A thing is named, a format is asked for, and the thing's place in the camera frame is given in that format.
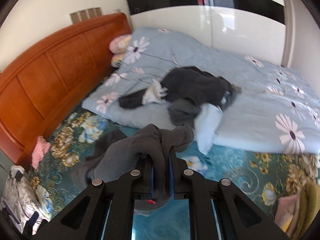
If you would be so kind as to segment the dark grey sweatpants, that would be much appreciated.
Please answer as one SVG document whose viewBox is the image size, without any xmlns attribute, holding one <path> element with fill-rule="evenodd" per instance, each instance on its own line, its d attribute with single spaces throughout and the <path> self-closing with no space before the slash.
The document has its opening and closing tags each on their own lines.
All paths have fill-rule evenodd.
<svg viewBox="0 0 320 240">
<path fill-rule="evenodd" d="M 172 130 L 149 124 L 130 137 L 117 128 L 96 141 L 93 155 L 74 169 L 72 181 L 82 191 L 94 179 L 104 182 L 117 180 L 122 174 L 134 169 L 137 161 L 150 157 L 153 161 L 154 194 L 151 200 L 154 204 L 137 200 L 134 208 L 136 214 L 149 216 L 170 199 L 166 175 L 169 170 L 170 149 L 183 152 L 193 139 L 194 133 L 188 124 Z"/>
</svg>

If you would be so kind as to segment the pink folded blanket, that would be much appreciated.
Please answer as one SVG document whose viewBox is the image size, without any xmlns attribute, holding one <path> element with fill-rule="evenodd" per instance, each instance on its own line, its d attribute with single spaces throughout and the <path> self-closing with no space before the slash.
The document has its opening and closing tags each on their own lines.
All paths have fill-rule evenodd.
<svg viewBox="0 0 320 240">
<path fill-rule="evenodd" d="M 278 206 L 274 222 L 283 230 L 289 237 L 293 234 L 299 215 L 300 195 L 293 194 L 287 197 L 278 199 Z"/>
</svg>

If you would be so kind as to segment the grey patterned bag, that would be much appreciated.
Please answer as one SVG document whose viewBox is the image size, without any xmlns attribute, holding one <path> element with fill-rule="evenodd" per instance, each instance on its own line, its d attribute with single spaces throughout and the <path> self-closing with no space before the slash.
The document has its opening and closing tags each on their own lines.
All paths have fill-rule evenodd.
<svg viewBox="0 0 320 240">
<path fill-rule="evenodd" d="M 38 179 L 30 182 L 24 168 L 13 165 L 1 196 L 1 211 L 9 216 L 9 222 L 19 232 L 23 232 L 27 221 L 34 213 L 38 213 L 32 229 L 34 235 L 44 219 L 51 220 L 53 204 L 48 191 L 39 184 Z"/>
</svg>

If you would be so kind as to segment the olive green folded towel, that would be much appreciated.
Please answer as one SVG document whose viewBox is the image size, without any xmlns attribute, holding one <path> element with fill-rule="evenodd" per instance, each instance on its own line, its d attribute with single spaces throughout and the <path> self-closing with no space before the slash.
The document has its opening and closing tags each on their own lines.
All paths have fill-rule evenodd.
<svg viewBox="0 0 320 240">
<path fill-rule="evenodd" d="M 319 211 L 319 185 L 306 183 L 300 192 L 298 223 L 291 239 L 301 239 Z"/>
</svg>

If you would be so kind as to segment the pink knitted cloth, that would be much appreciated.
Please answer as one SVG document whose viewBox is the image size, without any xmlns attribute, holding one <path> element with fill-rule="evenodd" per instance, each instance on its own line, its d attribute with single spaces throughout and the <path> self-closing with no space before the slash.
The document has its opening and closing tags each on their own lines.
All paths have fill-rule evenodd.
<svg viewBox="0 0 320 240">
<path fill-rule="evenodd" d="M 43 136 L 39 136 L 31 154 L 31 165 L 35 170 L 38 169 L 41 160 L 44 158 L 50 148 L 51 144 L 47 142 Z"/>
</svg>

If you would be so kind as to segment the light blue shirt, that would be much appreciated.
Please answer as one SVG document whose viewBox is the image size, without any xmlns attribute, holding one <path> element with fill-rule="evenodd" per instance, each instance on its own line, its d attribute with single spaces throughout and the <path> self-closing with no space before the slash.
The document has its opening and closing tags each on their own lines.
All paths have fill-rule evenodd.
<svg viewBox="0 0 320 240">
<path fill-rule="evenodd" d="M 214 144 L 216 130 L 223 118 L 220 107 L 205 103 L 194 120 L 195 141 L 198 150 L 207 155 Z"/>
</svg>

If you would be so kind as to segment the light blue floral quilt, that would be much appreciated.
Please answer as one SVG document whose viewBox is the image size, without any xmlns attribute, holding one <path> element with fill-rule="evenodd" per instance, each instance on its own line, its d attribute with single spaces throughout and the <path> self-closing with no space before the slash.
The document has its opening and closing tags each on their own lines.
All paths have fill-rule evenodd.
<svg viewBox="0 0 320 240">
<path fill-rule="evenodd" d="M 82 106 L 123 126 L 193 126 L 198 148 L 319 153 L 319 98 L 297 73 L 177 31 L 136 29 L 119 69 Z"/>
</svg>

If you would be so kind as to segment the grey garment on quilt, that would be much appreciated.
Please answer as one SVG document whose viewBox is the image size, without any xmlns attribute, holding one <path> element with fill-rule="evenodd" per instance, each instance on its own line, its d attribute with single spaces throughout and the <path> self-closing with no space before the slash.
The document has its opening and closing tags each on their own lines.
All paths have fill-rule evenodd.
<svg viewBox="0 0 320 240">
<path fill-rule="evenodd" d="M 178 99 L 168 106 L 170 121 L 175 126 L 188 124 L 194 128 L 194 120 L 199 115 L 201 107 L 194 105 L 190 100 Z"/>
</svg>

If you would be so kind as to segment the orange wooden headboard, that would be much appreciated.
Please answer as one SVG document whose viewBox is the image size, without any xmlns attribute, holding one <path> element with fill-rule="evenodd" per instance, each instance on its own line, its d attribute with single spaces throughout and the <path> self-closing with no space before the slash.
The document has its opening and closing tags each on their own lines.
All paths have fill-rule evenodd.
<svg viewBox="0 0 320 240">
<path fill-rule="evenodd" d="M 39 136 L 112 72 L 110 42 L 131 33 L 124 13 L 86 20 L 40 40 L 1 73 L 1 150 L 29 168 Z"/>
</svg>

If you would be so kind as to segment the black white jacket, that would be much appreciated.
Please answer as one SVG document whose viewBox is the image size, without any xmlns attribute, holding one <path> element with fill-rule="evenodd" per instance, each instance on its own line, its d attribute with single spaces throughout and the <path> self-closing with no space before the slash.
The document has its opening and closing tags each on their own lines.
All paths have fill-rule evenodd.
<svg viewBox="0 0 320 240">
<path fill-rule="evenodd" d="M 195 66 L 175 68 L 161 81 L 154 81 L 146 89 L 121 96 L 119 105 L 124 109 L 134 109 L 163 100 L 174 102 L 178 99 L 190 100 L 196 106 L 209 103 L 221 109 L 233 103 L 241 88 L 224 77 L 215 77 Z"/>
</svg>

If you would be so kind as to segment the pink floral pillow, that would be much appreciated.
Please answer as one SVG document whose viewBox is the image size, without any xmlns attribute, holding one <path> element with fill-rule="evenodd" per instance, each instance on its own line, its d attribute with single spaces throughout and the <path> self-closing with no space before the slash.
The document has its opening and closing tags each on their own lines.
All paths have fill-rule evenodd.
<svg viewBox="0 0 320 240">
<path fill-rule="evenodd" d="M 109 44 L 109 50 L 113 54 L 122 54 L 127 50 L 132 35 L 120 35 L 114 38 Z"/>
</svg>

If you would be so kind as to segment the white black glossy wardrobe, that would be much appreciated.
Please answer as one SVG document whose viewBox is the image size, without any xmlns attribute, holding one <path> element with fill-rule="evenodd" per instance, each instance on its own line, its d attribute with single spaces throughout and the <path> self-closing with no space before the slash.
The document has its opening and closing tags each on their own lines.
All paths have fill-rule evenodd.
<svg viewBox="0 0 320 240">
<path fill-rule="evenodd" d="M 135 28 L 181 31 L 205 46 L 281 63 L 284 0 L 127 0 Z"/>
</svg>

